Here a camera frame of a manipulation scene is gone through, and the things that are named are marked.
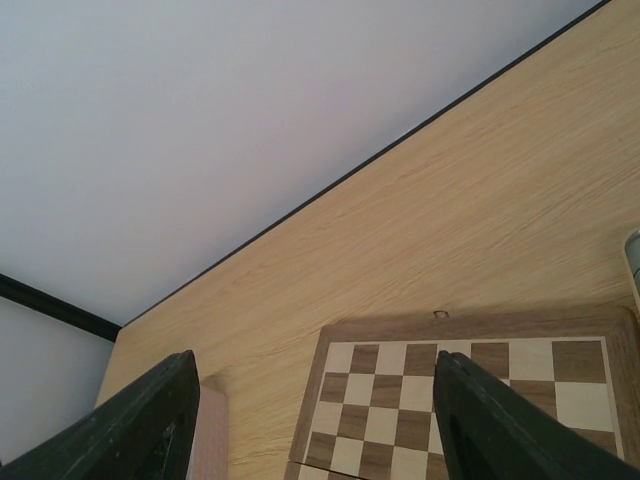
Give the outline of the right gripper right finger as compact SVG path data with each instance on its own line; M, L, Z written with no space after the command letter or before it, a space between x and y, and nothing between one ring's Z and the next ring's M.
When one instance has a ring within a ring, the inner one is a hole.
M451 479L637 479L462 353L438 353L434 410Z

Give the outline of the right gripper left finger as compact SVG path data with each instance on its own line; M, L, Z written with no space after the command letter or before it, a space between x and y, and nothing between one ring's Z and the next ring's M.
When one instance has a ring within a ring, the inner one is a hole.
M56 436L1 467L3 479L185 479L200 386L174 353Z

